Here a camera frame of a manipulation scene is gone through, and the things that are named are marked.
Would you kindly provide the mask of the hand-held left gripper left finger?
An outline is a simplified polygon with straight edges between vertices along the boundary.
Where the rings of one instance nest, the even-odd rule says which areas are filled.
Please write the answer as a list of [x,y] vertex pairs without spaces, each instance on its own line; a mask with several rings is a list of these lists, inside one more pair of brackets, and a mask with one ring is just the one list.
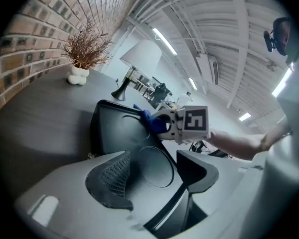
[[14,207],[41,239],[149,239],[130,210],[106,207],[110,197],[98,202],[85,184],[94,168],[128,155],[120,151],[60,167],[19,196]]

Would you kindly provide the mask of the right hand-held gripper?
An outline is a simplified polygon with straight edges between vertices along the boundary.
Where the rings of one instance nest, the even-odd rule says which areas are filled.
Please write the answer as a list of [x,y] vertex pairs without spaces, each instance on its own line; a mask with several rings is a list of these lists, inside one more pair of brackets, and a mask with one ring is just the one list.
[[179,110],[160,110],[152,115],[164,122],[166,132],[157,133],[163,140],[175,140],[179,145],[210,138],[208,107],[184,106]]

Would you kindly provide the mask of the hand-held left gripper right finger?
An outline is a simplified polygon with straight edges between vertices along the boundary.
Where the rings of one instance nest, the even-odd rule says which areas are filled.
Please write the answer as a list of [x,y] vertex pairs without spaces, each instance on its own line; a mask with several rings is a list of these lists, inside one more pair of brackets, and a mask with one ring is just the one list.
[[197,224],[211,215],[238,187],[247,171],[262,171],[265,156],[252,161],[220,158],[178,150],[177,171],[188,191],[186,224]]

